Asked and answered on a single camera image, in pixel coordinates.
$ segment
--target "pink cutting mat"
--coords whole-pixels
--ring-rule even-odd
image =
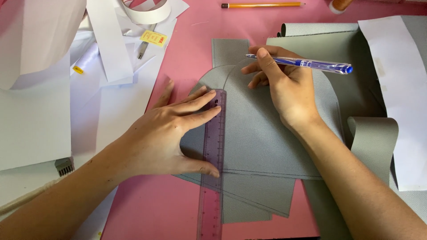
[[[172,101],[179,100],[212,68],[211,38],[246,38],[256,45],[275,37],[282,23],[356,23],[392,15],[427,15],[427,6],[408,3],[354,1],[344,14],[335,15],[324,0],[306,1],[303,7],[268,9],[221,9],[222,0],[185,2],[190,8],[178,17],[148,108],[158,99],[169,77],[175,80]],[[131,178],[117,190],[102,240],[194,240],[198,203],[196,184],[174,176]],[[224,224],[222,239],[318,235],[304,187],[297,180],[288,219],[273,215],[271,221]]]

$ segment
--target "ruler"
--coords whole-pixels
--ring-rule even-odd
[[[224,125],[226,92],[216,90],[208,108],[221,106],[221,111],[205,124],[203,159],[212,163],[220,177],[202,174],[199,196],[197,240],[221,240],[222,237],[222,167],[224,159]]]

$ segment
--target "yellow sticker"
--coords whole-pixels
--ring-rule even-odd
[[[167,36],[150,30],[145,30],[145,32],[139,39],[144,42],[156,44],[157,46],[163,47],[164,43],[166,42]]]
[[[78,66],[74,66],[73,70],[76,71],[78,74],[83,74],[83,70],[81,68],[79,68]]]

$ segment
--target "pencil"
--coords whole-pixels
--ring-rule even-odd
[[[269,8],[269,7],[298,7],[305,5],[301,2],[293,3],[223,3],[221,8],[234,9],[234,8]]]

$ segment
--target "pen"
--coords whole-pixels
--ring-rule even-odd
[[[305,5],[301,2],[293,3],[223,3],[223,9],[237,9],[237,8],[268,8],[268,7],[299,7]]]
[[[248,58],[257,59],[255,54],[246,54]],[[278,64],[293,65],[298,67],[309,67],[318,69],[324,72],[348,74],[353,71],[353,67],[348,63],[337,63],[330,61],[317,61],[310,59],[295,59],[287,57],[274,57],[273,59]]]

